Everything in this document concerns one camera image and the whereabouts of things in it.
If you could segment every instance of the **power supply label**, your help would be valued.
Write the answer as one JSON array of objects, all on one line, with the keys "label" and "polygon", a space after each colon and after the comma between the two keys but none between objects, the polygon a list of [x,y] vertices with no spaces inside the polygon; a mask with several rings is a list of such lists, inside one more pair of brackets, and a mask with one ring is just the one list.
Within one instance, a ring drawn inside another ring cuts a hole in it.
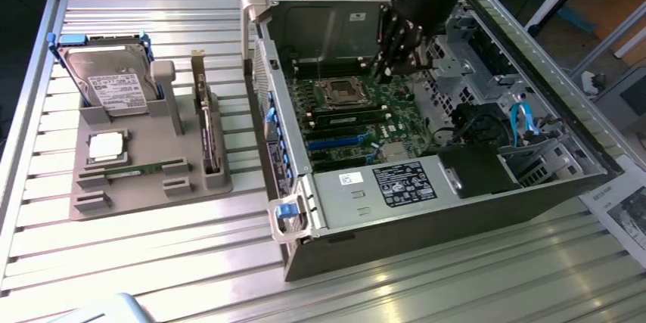
[{"label": "power supply label", "polygon": [[145,106],[145,97],[136,73],[90,76],[88,81],[106,110]]},{"label": "power supply label", "polygon": [[420,162],[372,169],[383,199],[389,207],[436,198]]}]

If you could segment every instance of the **blue latch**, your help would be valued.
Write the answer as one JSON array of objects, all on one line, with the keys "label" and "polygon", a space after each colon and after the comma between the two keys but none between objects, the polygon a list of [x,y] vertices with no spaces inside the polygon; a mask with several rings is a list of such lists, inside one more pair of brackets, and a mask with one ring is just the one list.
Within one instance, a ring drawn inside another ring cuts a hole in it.
[{"label": "blue latch", "polygon": [[519,109],[524,112],[524,131],[532,132],[534,135],[540,134],[540,130],[534,125],[532,109],[526,102],[518,102],[512,104],[510,110],[510,122],[511,122],[511,132],[514,133],[514,147],[518,147],[518,132],[515,131],[515,118],[518,117]]},{"label": "blue latch", "polygon": [[279,208],[275,210],[275,216],[279,219],[288,219],[299,215],[299,207],[295,203],[280,204]]},{"label": "blue latch", "polygon": [[60,36],[60,45],[85,45],[88,37],[85,34],[64,34]]},{"label": "blue latch", "polygon": [[154,60],[154,56],[152,55],[152,42],[150,37],[142,30],[138,31],[138,39],[142,42],[142,48],[145,49],[145,55],[148,57],[148,61],[152,62]]},{"label": "blue latch", "polygon": [[264,117],[264,121],[268,123],[271,122],[271,119],[275,117],[275,108],[269,107],[269,110],[267,111],[267,116]]}]

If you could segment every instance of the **cpu socket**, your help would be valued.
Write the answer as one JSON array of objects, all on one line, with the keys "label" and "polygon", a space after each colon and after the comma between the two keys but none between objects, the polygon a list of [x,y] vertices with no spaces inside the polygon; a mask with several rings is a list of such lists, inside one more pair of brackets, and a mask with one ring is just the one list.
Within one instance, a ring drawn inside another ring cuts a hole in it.
[{"label": "cpu socket", "polygon": [[363,105],[368,102],[365,92],[356,77],[325,79],[313,84],[325,96],[327,108]]}]

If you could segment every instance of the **blue pcie slot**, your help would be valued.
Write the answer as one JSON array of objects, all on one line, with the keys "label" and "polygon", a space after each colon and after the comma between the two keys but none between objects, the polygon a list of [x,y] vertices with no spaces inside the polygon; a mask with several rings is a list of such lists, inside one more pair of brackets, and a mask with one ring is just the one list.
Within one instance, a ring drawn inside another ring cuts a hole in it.
[{"label": "blue pcie slot", "polygon": [[360,145],[363,143],[363,140],[365,139],[365,136],[367,136],[367,133],[356,136],[349,136],[348,138],[340,138],[340,139],[324,140],[324,141],[312,141],[308,144],[307,149],[309,151],[319,151],[320,149]]}]

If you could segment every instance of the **aluminum table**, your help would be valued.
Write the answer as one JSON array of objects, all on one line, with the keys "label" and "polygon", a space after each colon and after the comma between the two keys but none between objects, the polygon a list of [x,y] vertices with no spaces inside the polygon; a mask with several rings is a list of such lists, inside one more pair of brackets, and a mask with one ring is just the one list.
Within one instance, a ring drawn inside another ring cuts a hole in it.
[{"label": "aluminum table", "polygon": [[[48,0],[0,164],[0,321],[114,293],[156,321],[644,321],[643,269],[570,200],[531,222],[283,282],[240,61],[239,0]],[[85,222],[68,216],[78,94],[46,31],[150,35],[189,92],[204,49],[233,193]]]}]

